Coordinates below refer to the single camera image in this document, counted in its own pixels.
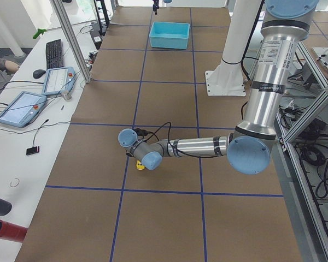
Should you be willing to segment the yellow beetle toy car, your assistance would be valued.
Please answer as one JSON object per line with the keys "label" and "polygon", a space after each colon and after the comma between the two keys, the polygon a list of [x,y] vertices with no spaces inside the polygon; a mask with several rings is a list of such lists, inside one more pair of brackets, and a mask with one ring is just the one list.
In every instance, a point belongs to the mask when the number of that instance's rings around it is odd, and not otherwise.
{"label": "yellow beetle toy car", "polygon": [[136,162],[137,170],[145,170],[145,166],[139,160]]}

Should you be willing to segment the light blue plastic bin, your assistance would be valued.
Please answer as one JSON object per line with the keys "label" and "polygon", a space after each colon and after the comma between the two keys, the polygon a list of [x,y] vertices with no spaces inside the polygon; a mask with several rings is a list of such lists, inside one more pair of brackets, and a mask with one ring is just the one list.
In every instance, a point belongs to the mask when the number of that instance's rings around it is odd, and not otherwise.
{"label": "light blue plastic bin", "polygon": [[186,49],[190,33],[189,23],[153,22],[149,34],[150,45],[155,48]]}

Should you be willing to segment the small silver metal block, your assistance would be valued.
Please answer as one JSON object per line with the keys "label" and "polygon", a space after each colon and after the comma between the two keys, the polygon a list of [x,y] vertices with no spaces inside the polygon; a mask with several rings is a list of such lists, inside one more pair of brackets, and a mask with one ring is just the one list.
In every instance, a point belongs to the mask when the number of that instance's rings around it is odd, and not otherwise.
{"label": "small silver metal block", "polygon": [[64,100],[68,101],[71,100],[72,95],[68,90],[65,90],[61,93],[62,97],[64,98]]}

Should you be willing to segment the upper teach pendant tablet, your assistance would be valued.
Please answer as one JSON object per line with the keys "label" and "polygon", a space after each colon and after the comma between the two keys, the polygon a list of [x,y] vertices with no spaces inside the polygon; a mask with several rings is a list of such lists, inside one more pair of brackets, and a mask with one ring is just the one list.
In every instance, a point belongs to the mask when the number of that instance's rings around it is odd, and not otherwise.
{"label": "upper teach pendant tablet", "polygon": [[71,91],[75,83],[73,67],[52,68],[46,71],[42,95],[52,96]]}

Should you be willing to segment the teach pendant tablet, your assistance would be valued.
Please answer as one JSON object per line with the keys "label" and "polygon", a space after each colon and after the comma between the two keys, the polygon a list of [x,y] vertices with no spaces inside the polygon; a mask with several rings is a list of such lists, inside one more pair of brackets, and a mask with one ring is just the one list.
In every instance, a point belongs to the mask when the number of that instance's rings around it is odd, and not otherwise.
{"label": "teach pendant tablet", "polygon": [[75,83],[73,67],[52,68],[46,71],[42,95],[52,96],[71,91]]}
{"label": "teach pendant tablet", "polygon": [[43,110],[47,96],[22,91],[0,114],[0,123],[22,128],[32,123]]}

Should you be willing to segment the black computer keyboard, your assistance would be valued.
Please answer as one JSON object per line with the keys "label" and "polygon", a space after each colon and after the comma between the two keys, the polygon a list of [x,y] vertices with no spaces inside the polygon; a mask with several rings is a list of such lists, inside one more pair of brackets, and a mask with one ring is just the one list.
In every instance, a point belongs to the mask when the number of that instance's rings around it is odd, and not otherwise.
{"label": "black computer keyboard", "polygon": [[46,68],[62,68],[63,64],[62,40],[57,39],[47,42],[45,45]]}

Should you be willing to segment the small black phone device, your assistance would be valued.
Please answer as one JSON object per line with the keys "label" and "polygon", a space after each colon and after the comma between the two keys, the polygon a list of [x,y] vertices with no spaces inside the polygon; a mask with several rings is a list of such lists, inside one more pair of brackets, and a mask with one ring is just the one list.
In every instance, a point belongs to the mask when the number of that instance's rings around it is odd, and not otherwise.
{"label": "small black phone device", "polygon": [[32,146],[32,147],[26,149],[26,155],[30,156],[30,155],[39,153],[39,151],[40,151],[39,146]]}

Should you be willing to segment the black computer mouse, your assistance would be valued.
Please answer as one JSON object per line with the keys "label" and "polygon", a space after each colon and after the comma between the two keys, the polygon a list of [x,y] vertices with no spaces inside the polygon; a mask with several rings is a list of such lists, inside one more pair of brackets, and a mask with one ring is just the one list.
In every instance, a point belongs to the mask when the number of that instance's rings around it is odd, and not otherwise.
{"label": "black computer mouse", "polygon": [[43,69],[37,69],[33,72],[32,76],[34,79],[39,79],[41,78],[44,74],[46,73],[45,70]]}

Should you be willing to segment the lower teach pendant tablet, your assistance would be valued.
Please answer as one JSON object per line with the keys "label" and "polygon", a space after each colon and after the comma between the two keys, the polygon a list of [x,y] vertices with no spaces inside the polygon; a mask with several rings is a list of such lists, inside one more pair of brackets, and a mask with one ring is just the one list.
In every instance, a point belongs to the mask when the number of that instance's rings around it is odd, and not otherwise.
{"label": "lower teach pendant tablet", "polygon": [[47,96],[22,91],[0,114],[0,123],[22,128],[32,123],[43,110]]}

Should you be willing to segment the red cylinder tube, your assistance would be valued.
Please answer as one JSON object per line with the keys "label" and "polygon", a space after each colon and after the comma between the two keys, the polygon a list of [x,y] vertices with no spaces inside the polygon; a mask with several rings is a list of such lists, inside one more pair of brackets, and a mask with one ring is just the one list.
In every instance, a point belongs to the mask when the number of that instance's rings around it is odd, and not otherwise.
{"label": "red cylinder tube", "polygon": [[0,219],[0,239],[23,243],[28,229]]}

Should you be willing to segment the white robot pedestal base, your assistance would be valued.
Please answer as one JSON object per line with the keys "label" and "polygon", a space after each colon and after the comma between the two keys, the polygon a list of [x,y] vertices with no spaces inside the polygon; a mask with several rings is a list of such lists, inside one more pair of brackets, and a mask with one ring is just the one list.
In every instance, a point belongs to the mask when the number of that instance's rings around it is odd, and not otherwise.
{"label": "white robot pedestal base", "polygon": [[235,2],[221,62],[205,72],[209,96],[245,96],[242,60],[262,6],[261,0]]}

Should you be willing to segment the aluminium frame rack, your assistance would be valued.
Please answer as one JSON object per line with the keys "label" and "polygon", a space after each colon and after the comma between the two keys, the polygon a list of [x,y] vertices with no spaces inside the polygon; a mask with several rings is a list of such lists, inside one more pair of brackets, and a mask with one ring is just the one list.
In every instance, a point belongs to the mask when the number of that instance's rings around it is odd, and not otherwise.
{"label": "aluminium frame rack", "polygon": [[299,43],[277,113],[279,147],[305,237],[306,261],[328,261],[328,66]]}

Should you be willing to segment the aluminium frame post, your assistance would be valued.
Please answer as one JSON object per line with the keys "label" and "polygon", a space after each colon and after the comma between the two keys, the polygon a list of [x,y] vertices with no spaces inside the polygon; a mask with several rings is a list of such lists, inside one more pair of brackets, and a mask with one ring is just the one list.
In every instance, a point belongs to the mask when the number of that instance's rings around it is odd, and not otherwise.
{"label": "aluminium frame post", "polygon": [[77,38],[74,34],[73,27],[70,23],[69,17],[67,15],[67,12],[63,6],[62,1],[60,0],[51,0],[50,1],[57,18],[60,22],[60,25],[62,27],[62,30],[64,32],[64,35],[69,43],[69,46],[72,50],[72,53],[74,55],[74,58],[77,62],[78,68],[85,80],[85,83],[88,84],[91,81],[91,74],[86,66],[86,63],[84,61],[83,54],[81,52],[79,43],[77,41]]}

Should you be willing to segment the green handled tool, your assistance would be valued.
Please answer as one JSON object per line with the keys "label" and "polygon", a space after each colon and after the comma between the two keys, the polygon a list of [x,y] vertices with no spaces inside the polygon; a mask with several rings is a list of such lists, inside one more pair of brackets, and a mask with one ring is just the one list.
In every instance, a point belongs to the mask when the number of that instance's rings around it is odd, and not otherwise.
{"label": "green handled tool", "polygon": [[39,36],[43,35],[46,31],[47,29],[45,28],[37,28],[37,31],[35,32],[32,38],[37,39]]}

